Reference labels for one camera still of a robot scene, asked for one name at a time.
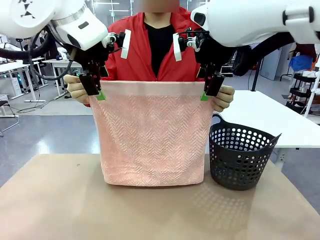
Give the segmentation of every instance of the pink cloth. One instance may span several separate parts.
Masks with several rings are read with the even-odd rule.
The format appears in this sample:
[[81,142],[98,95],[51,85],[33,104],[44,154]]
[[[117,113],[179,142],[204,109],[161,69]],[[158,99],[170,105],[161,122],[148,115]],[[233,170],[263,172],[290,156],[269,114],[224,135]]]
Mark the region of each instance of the pink cloth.
[[106,100],[90,97],[104,180],[161,187],[204,180],[213,114],[203,82],[102,81]]

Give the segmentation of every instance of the logo on robot arm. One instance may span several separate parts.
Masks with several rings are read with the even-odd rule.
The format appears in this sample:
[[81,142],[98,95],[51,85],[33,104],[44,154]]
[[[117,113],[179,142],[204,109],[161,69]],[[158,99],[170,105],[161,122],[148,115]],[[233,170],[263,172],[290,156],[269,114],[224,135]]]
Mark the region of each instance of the logo on robot arm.
[[24,9],[25,9],[25,13],[20,15],[21,18],[26,17],[26,16],[31,16],[33,19],[35,19],[35,17],[32,15],[32,13],[30,13],[28,11],[28,8],[30,6],[30,4],[33,3],[33,0],[19,0],[19,4],[24,4]]

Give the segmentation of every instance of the black pole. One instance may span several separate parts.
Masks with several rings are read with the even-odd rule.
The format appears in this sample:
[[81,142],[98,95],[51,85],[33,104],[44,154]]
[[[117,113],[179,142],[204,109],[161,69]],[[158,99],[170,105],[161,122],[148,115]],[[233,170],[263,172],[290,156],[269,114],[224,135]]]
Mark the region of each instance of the black pole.
[[256,85],[257,85],[257,81],[258,81],[258,76],[259,76],[261,64],[262,64],[262,59],[258,62],[258,65],[256,66],[256,71],[255,71],[255,76],[254,76],[251,92],[256,91]]

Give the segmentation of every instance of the plastic laundry basket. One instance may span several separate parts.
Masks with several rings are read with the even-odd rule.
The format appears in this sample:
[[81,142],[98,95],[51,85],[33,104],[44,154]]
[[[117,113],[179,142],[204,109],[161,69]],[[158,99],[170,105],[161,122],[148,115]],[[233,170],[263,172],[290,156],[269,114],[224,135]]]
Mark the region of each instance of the plastic laundry basket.
[[213,107],[203,82],[102,81],[90,97],[104,180],[160,187],[201,183]]
[[223,187],[248,190],[257,185],[280,137],[224,121],[210,128],[210,172]]

